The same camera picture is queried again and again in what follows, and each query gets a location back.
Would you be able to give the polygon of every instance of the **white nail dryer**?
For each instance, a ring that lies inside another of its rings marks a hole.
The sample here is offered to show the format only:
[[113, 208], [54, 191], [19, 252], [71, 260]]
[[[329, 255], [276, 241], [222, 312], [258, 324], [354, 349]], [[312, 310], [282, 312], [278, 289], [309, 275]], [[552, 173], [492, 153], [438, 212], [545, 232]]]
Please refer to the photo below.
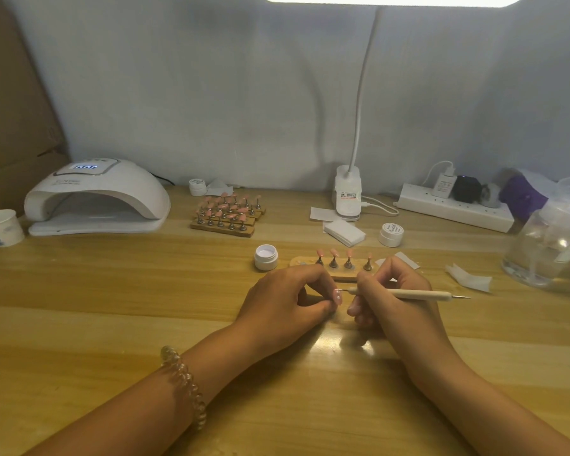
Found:
[[142, 233], [157, 230], [171, 201], [161, 183], [128, 160], [71, 163], [50, 174], [25, 197], [30, 235]]

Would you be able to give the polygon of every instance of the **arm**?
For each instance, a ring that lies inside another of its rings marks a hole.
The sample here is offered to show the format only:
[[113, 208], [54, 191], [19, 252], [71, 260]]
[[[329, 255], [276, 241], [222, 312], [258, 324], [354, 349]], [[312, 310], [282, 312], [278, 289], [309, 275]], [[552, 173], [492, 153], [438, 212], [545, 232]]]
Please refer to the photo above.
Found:
[[475, 374], [458, 356], [441, 322], [437, 304], [406, 303], [385, 290], [431, 289], [402, 260], [386, 260], [375, 277], [357, 276], [362, 297], [348, 314], [364, 327], [388, 333], [411, 380], [482, 456], [570, 456], [570, 439]]
[[[305, 306], [305, 284], [325, 300]], [[252, 364], [293, 344], [333, 313], [334, 290], [334, 281], [321, 266], [284, 269], [260, 279], [232, 325], [210, 334], [181, 356], [205, 402]], [[168, 370], [160, 368], [26, 455], [162, 454], [192, 422], [193, 408], [185, 392], [171, 380]]]

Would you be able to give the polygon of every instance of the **wall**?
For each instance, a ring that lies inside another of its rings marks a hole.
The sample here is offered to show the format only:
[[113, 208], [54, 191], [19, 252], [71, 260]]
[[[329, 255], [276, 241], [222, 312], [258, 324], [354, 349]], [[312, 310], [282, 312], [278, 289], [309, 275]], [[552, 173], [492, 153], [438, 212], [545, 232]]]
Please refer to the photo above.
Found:
[[[373, 10], [264, 0], [6, 0], [72, 157], [178, 183], [320, 190], [348, 163]], [[451, 159], [570, 175], [570, 0], [388, 8], [358, 165], [392, 192]]]

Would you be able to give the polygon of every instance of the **white power strip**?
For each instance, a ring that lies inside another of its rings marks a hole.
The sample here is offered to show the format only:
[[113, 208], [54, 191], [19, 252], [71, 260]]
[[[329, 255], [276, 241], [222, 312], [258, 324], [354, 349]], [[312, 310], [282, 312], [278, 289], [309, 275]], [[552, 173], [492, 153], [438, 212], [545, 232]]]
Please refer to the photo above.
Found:
[[505, 233], [515, 221], [505, 203], [502, 203], [500, 208], [487, 208], [479, 203], [462, 203], [453, 198], [435, 197], [431, 194], [431, 189], [412, 184], [403, 184], [403, 191], [395, 205], [404, 210]]

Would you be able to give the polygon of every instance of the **bracelet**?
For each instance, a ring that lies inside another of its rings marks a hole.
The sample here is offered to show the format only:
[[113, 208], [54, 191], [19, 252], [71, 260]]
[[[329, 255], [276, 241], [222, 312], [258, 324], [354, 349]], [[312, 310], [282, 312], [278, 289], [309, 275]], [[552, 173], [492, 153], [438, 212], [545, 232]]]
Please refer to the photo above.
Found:
[[203, 394], [199, 392], [199, 386], [194, 383], [194, 376], [189, 372], [188, 365], [182, 362], [179, 354], [169, 345], [160, 350], [160, 358], [163, 367], [173, 370], [176, 378], [181, 381], [182, 387], [188, 387], [188, 396], [194, 410], [196, 429], [200, 430], [207, 422], [206, 404]]

